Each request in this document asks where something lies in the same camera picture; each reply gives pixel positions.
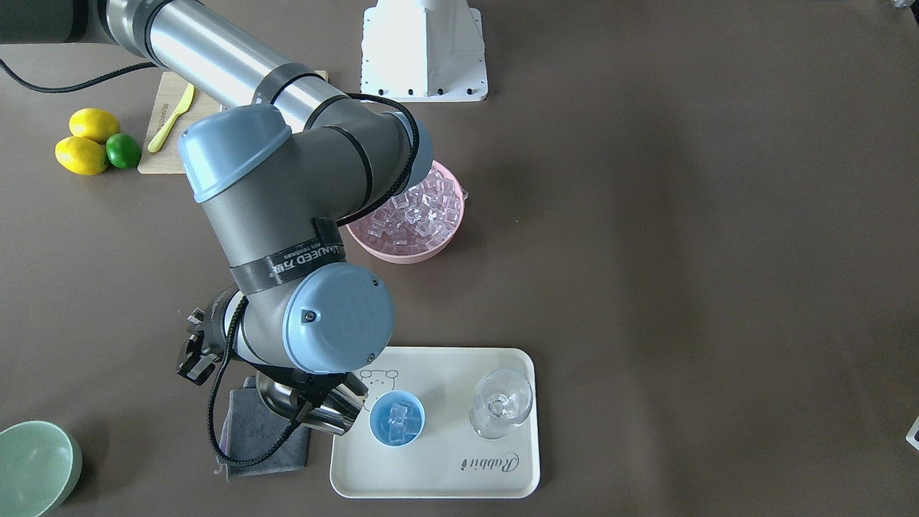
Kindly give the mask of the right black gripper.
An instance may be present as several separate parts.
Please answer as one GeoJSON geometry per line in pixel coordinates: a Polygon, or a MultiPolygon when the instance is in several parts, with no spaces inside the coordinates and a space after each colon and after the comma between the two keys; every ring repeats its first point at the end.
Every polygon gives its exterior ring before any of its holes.
{"type": "MultiPolygon", "coordinates": [[[[180,349],[177,374],[201,386],[210,378],[223,359],[228,338],[228,326],[233,310],[242,300],[235,287],[221,292],[207,308],[195,309],[188,317],[190,337],[180,349]]],[[[301,380],[306,374],[296,368],[285,368],[253,363],[256,373],[264,372],[270,378],[283,382],[294,378],[301,380]]]]}

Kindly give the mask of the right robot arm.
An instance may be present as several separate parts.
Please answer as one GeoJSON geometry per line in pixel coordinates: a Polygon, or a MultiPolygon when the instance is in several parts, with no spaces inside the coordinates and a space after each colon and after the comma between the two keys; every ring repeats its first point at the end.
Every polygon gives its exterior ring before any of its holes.
{"type": "Polygon", "coordinates": [[[394,310],[384,282],[347,262],[339,228],[424,179],[423,127],[399,104],[369,111],[198,1],[4,1],[2,42],[118,44],[223,105],[177,147],[234,286],[188,318],[177,372],[202,385],[244,361],[267,408],[346,433],[394,310]]]}

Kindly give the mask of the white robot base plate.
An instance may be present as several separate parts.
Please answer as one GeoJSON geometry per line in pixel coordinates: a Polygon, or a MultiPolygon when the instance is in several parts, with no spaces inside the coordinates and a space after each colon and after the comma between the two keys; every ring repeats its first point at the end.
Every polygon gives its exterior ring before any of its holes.
{"type": "Polygon", "coordinates": [[[361,93],[400,103],[485,101],[482,13],[466,1],[378,1],[363,12],[361,93]]]}

